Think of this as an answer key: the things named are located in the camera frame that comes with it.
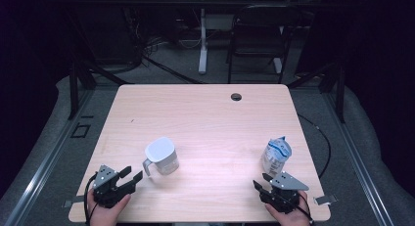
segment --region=chair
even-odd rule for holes
[[[229,64],[228,83],[231,83],[231,76],[234,73],[232,71],[234,56],[269,58],[269,64],[274,58],[282,59],[278,78],[278,83],[281,83],[292,35],[300,20],[301,11],[294,6],[249,5],[237,12],[232,22],[226,60]]]

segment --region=mug handle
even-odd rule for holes
[[[147,176],[150,176],[149,165],[150,165],[151,163],[153,163],[153,162],[152,162],[152,161],[150,161],[148,158],[147,158],[145,161],[143,161],[143,167],[144,167],[144,170],[145,170],[145,171],[146,171],[146,173],[147,173]]]

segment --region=black circle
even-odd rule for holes
[[[231,95],[231,99],[232,99],[232,101],[241,101],[242,96],[239,93],[234,93],[234,94]]]

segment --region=white cup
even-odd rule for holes
[[[143,167],[150,176],[149,165],[154,163],[162,175],[168,175],[179,167],[179,161],[173,142],[167,137],[161,137],[146,148],[147,159],[143,161]]]

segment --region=human hand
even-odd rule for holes
[[[118,220],[119,214],[125,209],[128,202],[131,199],[131,195],[125,195],[116,205],[112,208],[105,208],[99,206],[94,201],[94,191],[91,189],[88,192],[88,212],[91,217],[91,226],[115,226]]]
[[[304,197],[304,199],[307,199],[307,194],[304,191],[299,191],[299,194],[301,194]],[[307,204],[304,199],[300,197],[299,207],[301,207],[305,212],[309,213]],[[285,214],[285,213],[278,212],[269,203],[265,204],[265,208],[281,224],[281,226],[308,226],[310,225],[310,222],[307,216],[305,216],[305,214],[299,211],[298,209],[295,209],[294,211],[291,211],[290,213]]]

